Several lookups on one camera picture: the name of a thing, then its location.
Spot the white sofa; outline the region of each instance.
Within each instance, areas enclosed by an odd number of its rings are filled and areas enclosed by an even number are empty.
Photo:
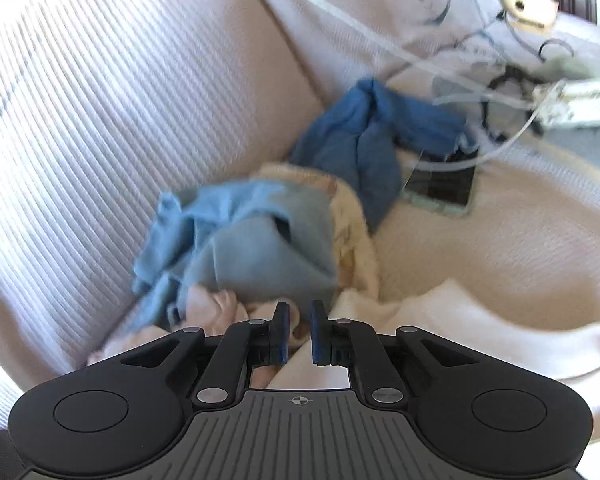
[[[443,48],[485,26],[509,59],[538,63],[490,25],[498,0],[328,1],[451,71],[502,56],[483,35]],[[600,30],[561,19],[560,37],[596,57]],[[370,75],[423,98],[435,86],[306,0],[0,0],[0,426],[22,390],[83,366],[129,310],[160,190],[282,159]],[[591,177],[520,146],[478,174],[467,218],[398,203],[375,236],[381,299],[455,278],[521,326],[600,322]],[[600,413],[600,396],[590,404]]]

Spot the white power strip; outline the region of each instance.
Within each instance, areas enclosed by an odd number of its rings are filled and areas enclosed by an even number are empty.
[[[560,91],[546,99],[556,86]],[[600,79],[539,85],[533,99],[536,107],[544,102],[537,120],[547,130],[600,126]]]

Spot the light blue cloth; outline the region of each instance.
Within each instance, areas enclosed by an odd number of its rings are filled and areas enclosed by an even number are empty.
[[[141,305],[130,329],[169,329],[186,312],[190,285],[238,300],[289,298],[308,314],[331,303],[338,282],[326,193],[292,182],[249,180],[163,193],[134,264]]]
[[[443,156],[464,144],[463,117],[363,79],[314,121],[289,161],[349,184],[373,232],[402,189],[396,146]]]

